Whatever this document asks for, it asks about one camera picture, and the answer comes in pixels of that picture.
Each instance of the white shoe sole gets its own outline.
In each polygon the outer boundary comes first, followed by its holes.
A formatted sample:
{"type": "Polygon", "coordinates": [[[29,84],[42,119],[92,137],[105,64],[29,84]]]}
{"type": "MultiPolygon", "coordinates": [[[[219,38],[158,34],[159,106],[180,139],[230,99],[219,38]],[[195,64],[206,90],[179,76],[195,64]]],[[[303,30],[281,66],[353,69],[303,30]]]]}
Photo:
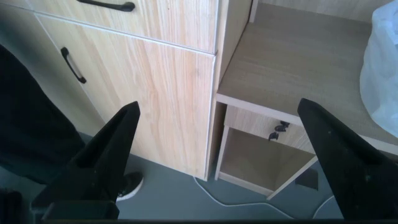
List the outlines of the white shoe sole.
{"type": "Polygon", "coordinates": [[[123,196],[123,197],[118,197],[118,198],[116,199],[116,201],[117,201],[117,202],[120,202],[120,201],[127,200],[127,199],[131,198],[132,196],[134,196],[134,195],[139,191],[139,189],[141,188],[142,183],[144,183],[144,178],[142,178],[142,180],[141,180],[141,182],[139,183],[139,185],[138,185],[132,192],[126,194],[126,195],[123,196]]]}

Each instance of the black plastic part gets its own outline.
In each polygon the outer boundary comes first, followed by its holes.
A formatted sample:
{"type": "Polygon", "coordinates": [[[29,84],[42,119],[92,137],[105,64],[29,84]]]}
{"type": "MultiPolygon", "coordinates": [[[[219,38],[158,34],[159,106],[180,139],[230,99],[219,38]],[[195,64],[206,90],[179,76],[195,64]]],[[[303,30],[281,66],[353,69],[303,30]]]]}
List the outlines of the black plastic part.
{"type": "Polygon", "coordinates": [[[43,220],[109,220],[118,215],[119,209],[112,201],[75,200],[52,203],[43,220]]]}
{"type": "Polygon", "coordinates": [[[72,66],[70,65],[69,61],[68,61],[68,55],[69,55],[69,50],[66,47],[62,47],[61,49],[61,54],[63,59],[65,59],[66,63],[68,64],[70,70],[72,71],[72,73],[75,75],[75,77],[77,78],[77,80],[79,80],[79,82],[81,82],[82,84],[86,83],[87,80],[84,77],[79,77],[77,76],[76,72],[74,71],[74,69],[72,68],[72,66]]]}
{"type": "MultiPolygon", "coordinates": [[[[48,185],[30,205],[36,220],[40,219],[54,202],[65,202],[62,207],[65,213],[76,210],[70,201],[97,201],[107,208],[92,205],[90,211],[98,212],[90,217],[103,218],[104,210],[112,211],[109,203],[114,203],[123,181],[124,169],[130,154],[132,140],[136,133],[140,111],[138,102],[121,108],[113,118],[94,136],[67,165],[67,168],[48,185]]],[[[115,212],[109,212],[106,219],[117,219],[115,212]]]]}
{"type": "Polygon", "coordinates": [[[271,141],[272,139],[276,139],[278,140],[279,138],[279,134],[274,132],[274,133],[270,133],[269,137],[268,137],[268,141],[271,141]]]}
{"type": "Polygon", "coordinates": [[[289,127],[290,123],[286,122],[286,121],[280,121],[280,124],[285,126],[286,128],[289,127]]]}
{"type": "Polygon", "coordinates": [[[398,166],[319,104],[301,99],[304,128],[345,219],[398,218],[398,166]]]}
{"type": "Polygon", "coordinates": [[[275,127],[275,131],[277,132],[286,132],[286,127],[283,125],[278,125],[275,127]]]}
{"type": "Polygon", "coordinates": [[[109,4],[93,0],[77,0],[77,1],[81,3],[91,4],[94,6],[107,7],[109,9],[119,10],[123,12],[131,12],[136,7],[136,5],[132,2],[125,2],[124,4],[109,4]]]}

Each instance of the door handle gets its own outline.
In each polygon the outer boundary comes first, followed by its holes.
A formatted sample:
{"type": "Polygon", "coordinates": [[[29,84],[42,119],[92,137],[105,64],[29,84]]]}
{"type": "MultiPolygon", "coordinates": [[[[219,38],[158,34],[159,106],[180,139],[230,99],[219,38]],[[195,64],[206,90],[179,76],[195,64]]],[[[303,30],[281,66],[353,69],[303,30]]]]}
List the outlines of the door handle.
{"type": "Polygon", "coordinates": [[[132,2],[125,2],[124,4],[109,4],[93,0],[77,0],[77,1],[81,3],[92,4],[94,6],[107,7],[110,9],[115,9],[123,12],[131,12],[136,7],[136,5],[134,5],[134,3],[132,2]]]}
{"type": "Polygon", "coordinates": [[[63,59],[65,59],[65,61],[67,62],[70,70],[73,72],[73,74],[77,78],[77,80],[79,80],[79,82],[81,82],[82,84],[86,83],[87,82],[86,79],[84,77],[79,77],[76,74],[76,72],[74,71],[74,69],[72,68],[72,66],[70,65],[70,63],[68,61],[69,50],[66,47],[62,47],[61,54],[62,54],[63,59]]]}

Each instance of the black pants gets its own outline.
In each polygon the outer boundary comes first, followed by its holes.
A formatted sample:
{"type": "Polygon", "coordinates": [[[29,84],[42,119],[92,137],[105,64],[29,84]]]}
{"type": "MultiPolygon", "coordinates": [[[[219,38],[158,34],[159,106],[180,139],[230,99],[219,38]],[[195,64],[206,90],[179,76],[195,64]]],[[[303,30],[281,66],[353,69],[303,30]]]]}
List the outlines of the black pants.
{"type": "Polygon", "coordinates": [[[0,45],[0,166],[48,184],[85,144],[29,71],[0,45]]]}

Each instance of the cabinet door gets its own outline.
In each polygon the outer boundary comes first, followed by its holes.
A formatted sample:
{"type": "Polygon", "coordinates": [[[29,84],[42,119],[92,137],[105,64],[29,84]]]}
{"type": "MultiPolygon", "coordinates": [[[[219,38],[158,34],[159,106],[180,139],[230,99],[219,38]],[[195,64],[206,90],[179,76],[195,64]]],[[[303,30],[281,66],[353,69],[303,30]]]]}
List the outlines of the cabinet door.
{"type": "Polygon", "coordinates": [[[27,67],[78,131],[93,136],[102,128],[104,121],[33,13],[0,4],[0,44],[27,67]]]}
{"type": "Polygon", "coordinates": [[[133,154],[204,178],[214,56],[48,16],[39,19],[57,47],[68,48],[105,121],[138,101],[133,154]]]}
{"type": "Polygon", "coordinates": [[[30,0],[30,3],[38,12],[66,17],[127,34],[185,45],[205,52],[214,51],[218,1],[96,1],[119,5],[129,2],[133,3],[135,8],[131,12],[123,12],[76,0],[30,0]]]}

